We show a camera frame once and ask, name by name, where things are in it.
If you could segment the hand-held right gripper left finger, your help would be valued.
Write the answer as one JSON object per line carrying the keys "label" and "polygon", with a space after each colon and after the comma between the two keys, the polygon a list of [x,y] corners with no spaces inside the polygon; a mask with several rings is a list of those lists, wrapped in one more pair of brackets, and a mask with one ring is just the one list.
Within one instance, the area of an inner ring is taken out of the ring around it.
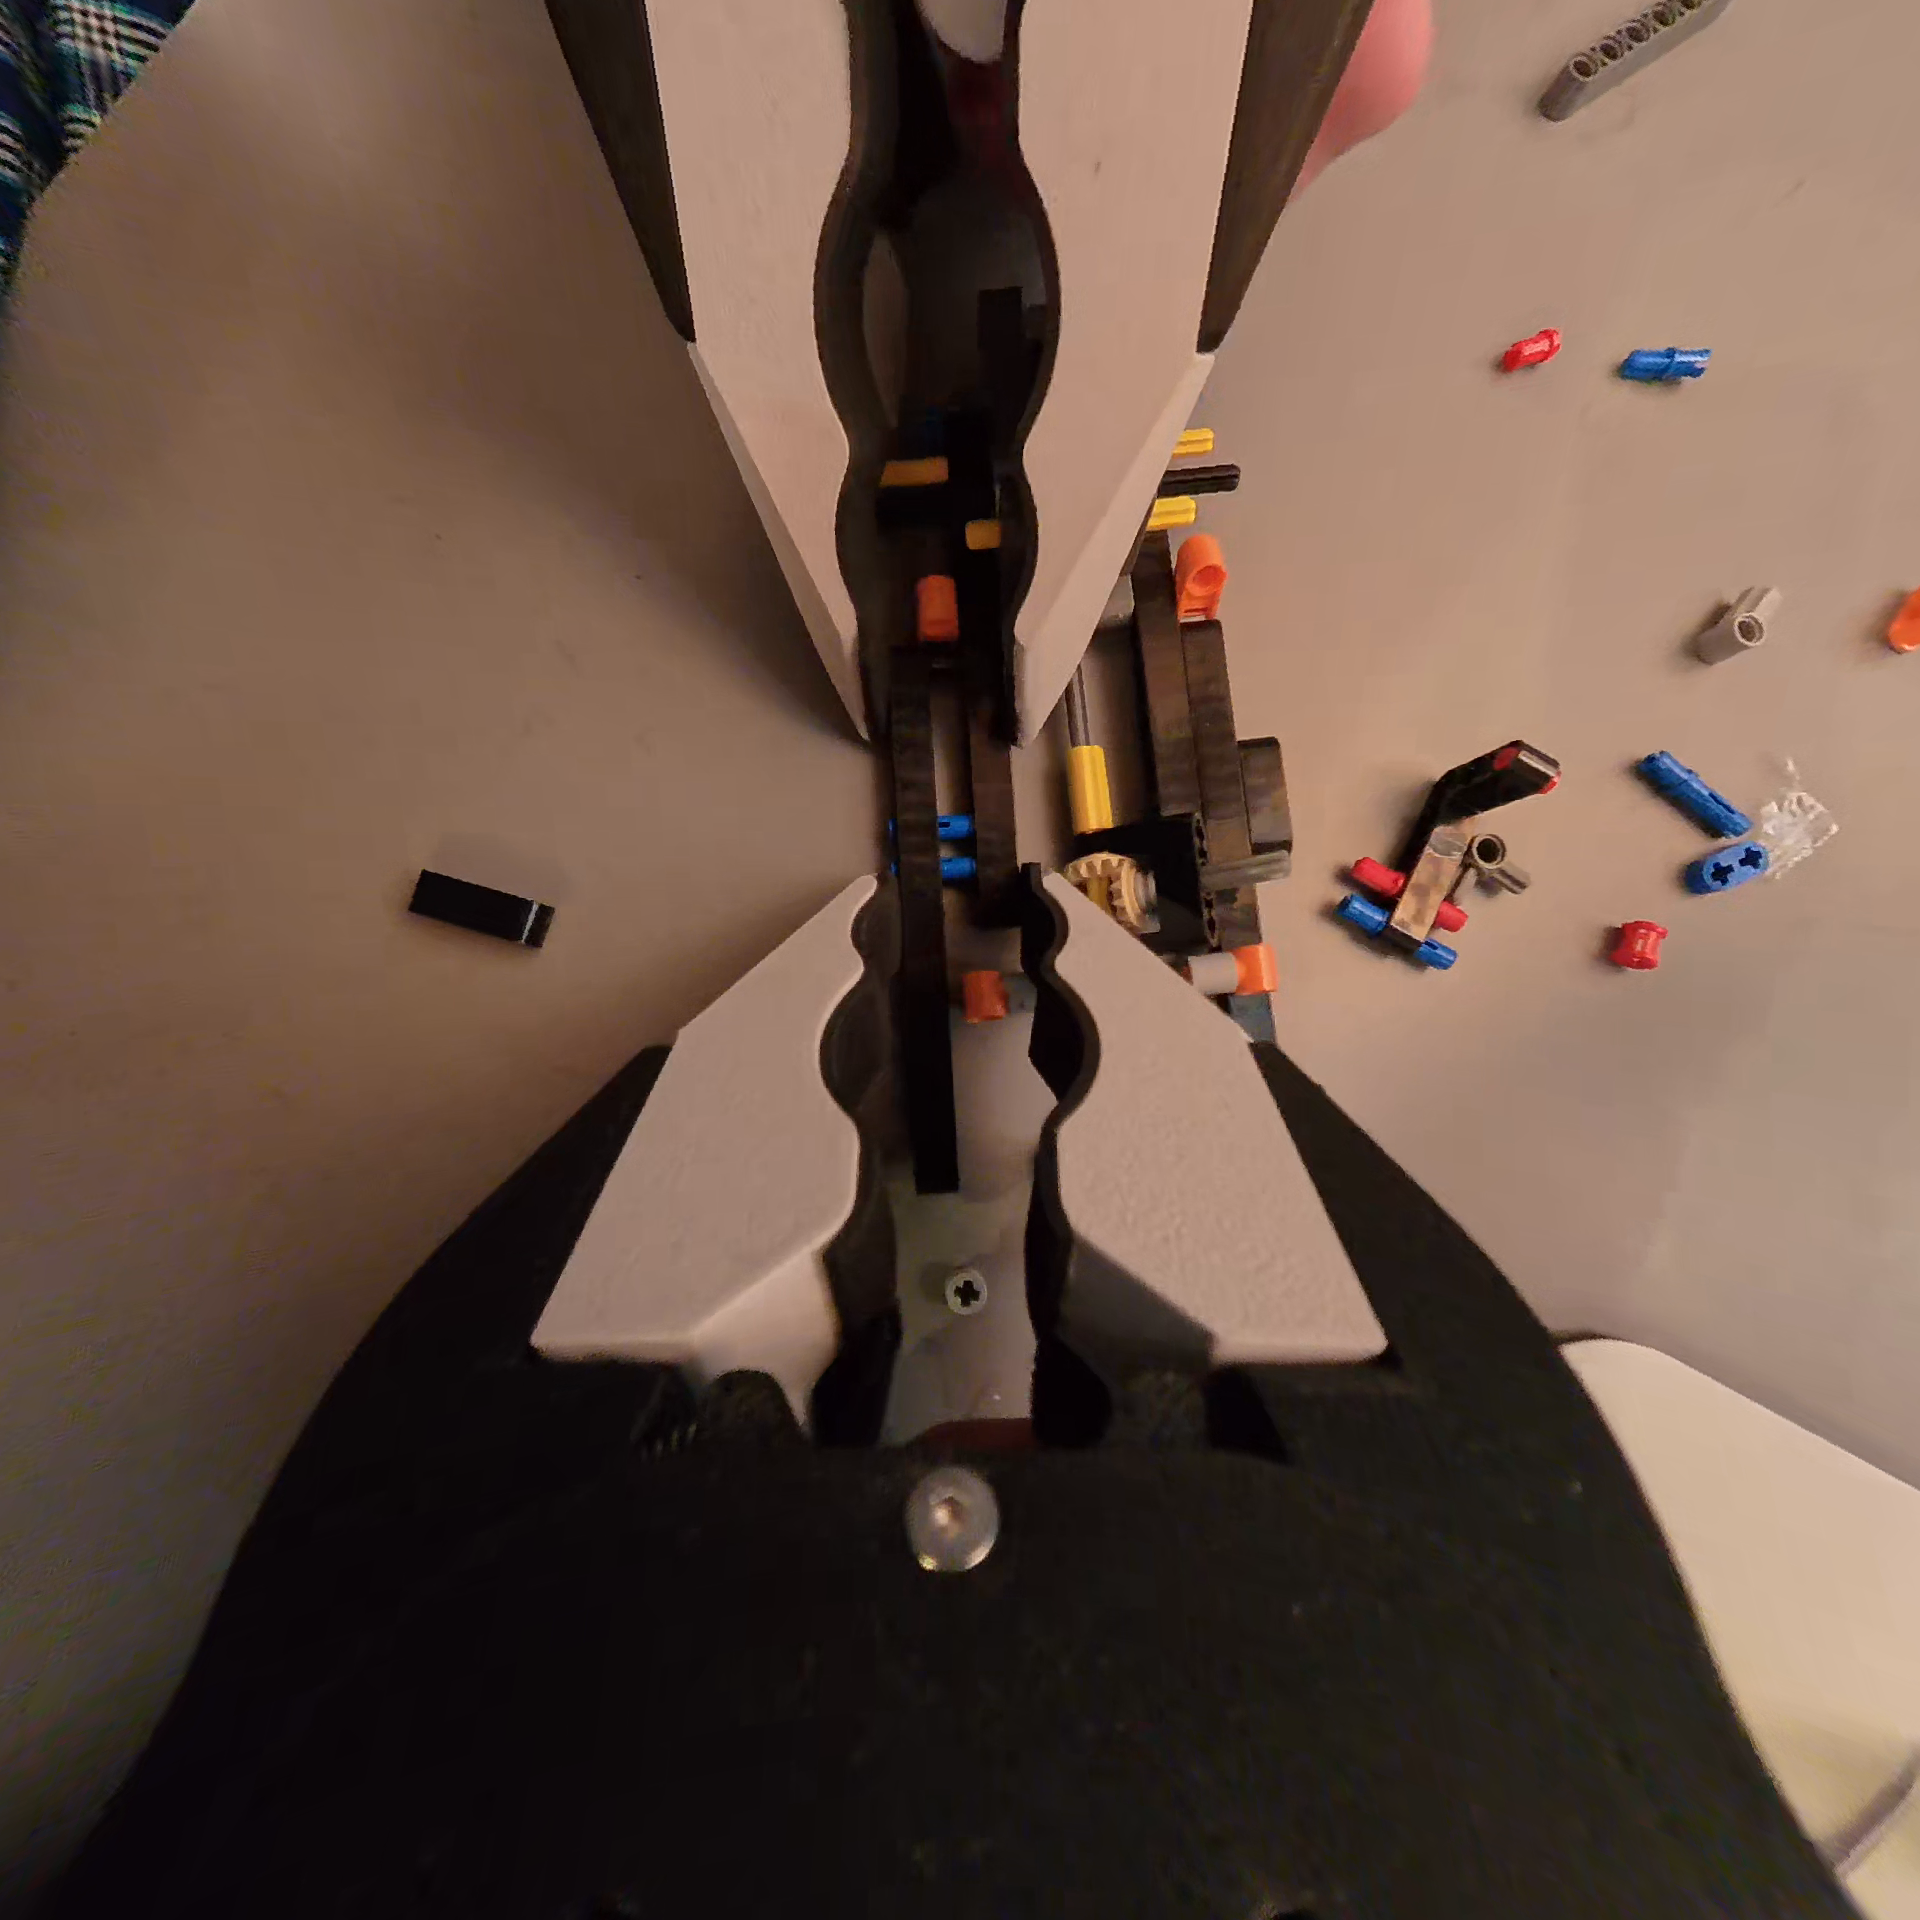
{"label": "hand-held right gripper left finger", "polygon": [[674,1038],[535,1321],[543,1359],[774,1381],[802,1425],[897,1312],[893,886],[842,888]]}

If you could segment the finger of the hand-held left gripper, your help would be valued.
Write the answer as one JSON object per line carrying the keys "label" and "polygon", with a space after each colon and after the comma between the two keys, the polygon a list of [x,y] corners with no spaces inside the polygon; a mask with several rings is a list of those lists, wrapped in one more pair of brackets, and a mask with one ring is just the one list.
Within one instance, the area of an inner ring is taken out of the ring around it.
{"label": "finger of the hand-held left gripper", "polygon": [[897,9],[550,2],[547,15],[807,634],[870,737],[893,427],[867,274],[897,158]]}
{"label": "finger of the hand-held left gripper", "polygon": [[1021,443],[1020,737],[1087,647],[1370,11],[1020,7],[1018,136],[1058,321]]}

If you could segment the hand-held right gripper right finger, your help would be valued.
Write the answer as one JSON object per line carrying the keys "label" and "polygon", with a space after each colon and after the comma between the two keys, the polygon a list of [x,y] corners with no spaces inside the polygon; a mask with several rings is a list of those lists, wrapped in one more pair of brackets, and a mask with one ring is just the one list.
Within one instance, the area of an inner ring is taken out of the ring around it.
{"label": "hand-held right gripper right finger", "polygon": [[1058,873],[1023,871],[1021,961],[1051,1094],[1023,1226],[1030,1422],[1103,1425],[1139,1376],[1378,1359],[1241,1026]]}

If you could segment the black short lego beam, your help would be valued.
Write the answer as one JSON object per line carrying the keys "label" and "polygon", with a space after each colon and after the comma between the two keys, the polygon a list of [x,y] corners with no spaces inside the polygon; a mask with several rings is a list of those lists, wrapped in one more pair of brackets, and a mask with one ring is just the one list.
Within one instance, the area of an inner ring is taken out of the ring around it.
{"label": "black short lego beam", "polygon": [[423,920],[540,950],[555,919],[550,902],[444,871],[420,871],[406,911]]}

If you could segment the lego vehicle chassis assembly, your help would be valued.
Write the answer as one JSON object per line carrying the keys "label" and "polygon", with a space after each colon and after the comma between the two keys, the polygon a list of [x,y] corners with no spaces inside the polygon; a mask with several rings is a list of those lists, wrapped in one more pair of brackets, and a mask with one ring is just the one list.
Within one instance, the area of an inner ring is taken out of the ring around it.
{"label": "lego vehicle chassis assembly", "polygon": [[[900,946],[897,1055],[917,1193],[958,1193],[951,994],[972,1016],[1003,1009],[994,973],[956,973],[946,906],[970,899],[983,928],[1020,920],[1013,789],[1015,632],[1009,587],[1029,549],[1015,527],[1013,425],[1041,373],[1041,310],[1015,286],[975,302],[975,384],[907,417],[873,498],[877,527],[914,582],[897,605],[884,673],[884,751]],[[1277,963],[1258,888],[1292,861],[1279,742],[1239,735],[1227,645],[1217,621],[1227,568],[1193,522],[1201,496],[1236,489],[1239,467],[1203,463],[1212,434],[1185,432],[1121,575],[1135,672],[1143,806],[1123,817],[1087,697],[1070,675],[1070,882],[1253,1040],[1273,1040]]]}

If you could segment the black angled lego subassembly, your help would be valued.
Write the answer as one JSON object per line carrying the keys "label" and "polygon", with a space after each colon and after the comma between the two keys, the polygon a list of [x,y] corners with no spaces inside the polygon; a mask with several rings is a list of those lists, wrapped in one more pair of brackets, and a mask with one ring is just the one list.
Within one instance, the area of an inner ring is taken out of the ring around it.
{"label": "black angled lego subassembly", "polygon": [[1549,795],[1562,762],[1523,737],[1444,769],[1389,861],[1357,856],[1331,919],[1413,968],[1444,973],[1469,920],[1468,891],[1524,896],[1530,874],[1491,817]]}

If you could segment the grey long lego beam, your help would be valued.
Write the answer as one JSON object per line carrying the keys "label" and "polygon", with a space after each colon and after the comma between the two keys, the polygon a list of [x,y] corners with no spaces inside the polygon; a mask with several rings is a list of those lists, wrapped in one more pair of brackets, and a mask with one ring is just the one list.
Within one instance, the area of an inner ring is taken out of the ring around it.
{"label": "grey long lego beam", "polygon": [[1537,113],[1564,123],[1581,107],[1710,27],[1729,2],[1652,2],[1572,51],[1546,83]]}

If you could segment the blue long lego pin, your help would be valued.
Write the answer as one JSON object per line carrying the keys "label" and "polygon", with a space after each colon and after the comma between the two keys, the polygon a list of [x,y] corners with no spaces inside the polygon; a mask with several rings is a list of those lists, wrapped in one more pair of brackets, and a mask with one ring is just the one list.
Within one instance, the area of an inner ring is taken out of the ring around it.
{"label": "blue long lego pin", "polygon": [[1662,799],[1675,806],[1693,826],[1716,840],[1738,840],[1755,826],[1754,817],[1721,795],[1707,779],[1668,751],[1647,751],[1631,771]]}

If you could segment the transparent lego piece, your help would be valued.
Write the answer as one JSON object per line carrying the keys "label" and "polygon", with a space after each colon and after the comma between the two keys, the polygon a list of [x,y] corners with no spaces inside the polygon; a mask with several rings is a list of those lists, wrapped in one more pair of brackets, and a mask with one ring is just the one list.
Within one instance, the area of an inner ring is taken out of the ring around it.
{"label": "transparent lego piece", "polygon": [[1775,789],[1758,809],[1750,831],[1767,856],[1765,880],[1787,874],[1823,849],[1841,830],[1834,809],[1806,791],[1793,755],[1781,755],[1778,771]]}

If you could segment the person's left hand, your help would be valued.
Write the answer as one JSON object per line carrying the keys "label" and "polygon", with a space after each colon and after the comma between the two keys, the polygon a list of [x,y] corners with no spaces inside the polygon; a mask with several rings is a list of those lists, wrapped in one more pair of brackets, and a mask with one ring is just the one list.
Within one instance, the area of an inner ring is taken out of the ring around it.
{"label": "person's left hand", "polygon": [[1373,2],[1293,189],[1413,107],[1433,51],[1433,2]]}

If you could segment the blue plaid shirt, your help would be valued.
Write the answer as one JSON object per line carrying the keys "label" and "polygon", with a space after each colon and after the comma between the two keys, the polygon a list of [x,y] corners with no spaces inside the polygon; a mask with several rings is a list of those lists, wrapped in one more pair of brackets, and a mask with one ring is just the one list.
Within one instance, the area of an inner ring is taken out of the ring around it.
{"label": "blue plaid shirt", "polygon": [[189,2],[3,2],[3,295],[35,206]]}

